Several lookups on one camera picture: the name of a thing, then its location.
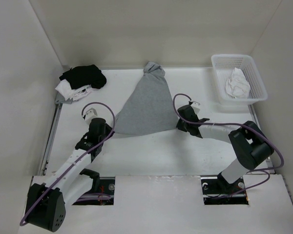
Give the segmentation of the grey tank top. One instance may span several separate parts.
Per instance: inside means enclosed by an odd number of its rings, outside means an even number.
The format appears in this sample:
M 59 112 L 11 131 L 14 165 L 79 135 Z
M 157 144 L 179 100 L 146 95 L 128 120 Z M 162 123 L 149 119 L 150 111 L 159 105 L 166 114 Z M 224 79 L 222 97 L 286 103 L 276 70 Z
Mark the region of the grey tank top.
M 173 130 L 178 122 L 161 65 L 148 62 L 134 91 L 116 115 L 115 133 L 143 136 Z

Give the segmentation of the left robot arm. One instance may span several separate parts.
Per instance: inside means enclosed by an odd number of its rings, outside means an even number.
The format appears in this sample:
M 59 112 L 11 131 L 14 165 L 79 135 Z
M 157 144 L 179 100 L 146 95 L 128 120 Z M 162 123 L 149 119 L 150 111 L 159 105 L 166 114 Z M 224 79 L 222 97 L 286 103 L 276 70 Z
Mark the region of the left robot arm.
M 87 169 L 102 151 L 103 143 L 113 135 L 113 128 L 103 118 L 95 117 L 76 144 L 67 161 L 45 182 L 29 188 L 24 217 L 20 225 L 32 224 L 50 232 L 62 225 L 66 208 L 85 193 L 100 188 L 99 173 Z

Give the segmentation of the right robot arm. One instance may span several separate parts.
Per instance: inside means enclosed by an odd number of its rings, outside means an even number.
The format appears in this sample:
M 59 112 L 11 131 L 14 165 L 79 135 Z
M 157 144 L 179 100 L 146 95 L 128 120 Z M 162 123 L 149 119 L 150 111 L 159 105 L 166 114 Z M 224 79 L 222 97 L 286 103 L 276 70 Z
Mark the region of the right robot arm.
M 174 109 L 179 117 L 178 130 L 198 138 L 215 139 L 232 146 L 236 159 L 217 175 L 219 191 L 228 193 L 244 174 L 253 171 L 274 153 L 274 148 L 265 140 L 258 126 L 247 121 L 241 126 L 225 126 L 208 123 L 208 118 L 199 119 L 188 104 Z

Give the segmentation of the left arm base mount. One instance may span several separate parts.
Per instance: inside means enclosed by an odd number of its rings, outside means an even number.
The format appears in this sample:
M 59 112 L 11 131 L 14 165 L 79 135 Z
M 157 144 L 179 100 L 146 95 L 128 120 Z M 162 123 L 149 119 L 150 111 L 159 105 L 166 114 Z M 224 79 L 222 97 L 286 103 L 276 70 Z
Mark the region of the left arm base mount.
M 92 187 L 85 192 L 73 205 L 75 206 L 105 206 L 114 205 L 115 177 L 101 177 L 96 171 L 83 169 L 80 175 L 92 180 Z

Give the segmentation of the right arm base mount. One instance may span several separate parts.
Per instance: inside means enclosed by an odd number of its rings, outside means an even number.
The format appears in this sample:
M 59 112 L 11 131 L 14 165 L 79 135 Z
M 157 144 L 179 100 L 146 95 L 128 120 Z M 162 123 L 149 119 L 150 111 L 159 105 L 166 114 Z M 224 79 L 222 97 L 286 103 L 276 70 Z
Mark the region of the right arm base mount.
M 243 178 L 238 179 L 227 188 L 221 188 L 217 183 L 217 177 L 208 176 L 201 177 L 203 202 L 205 205 L 248 205 L 247 193 L 240 192 L 234 194 L 245 188 Z

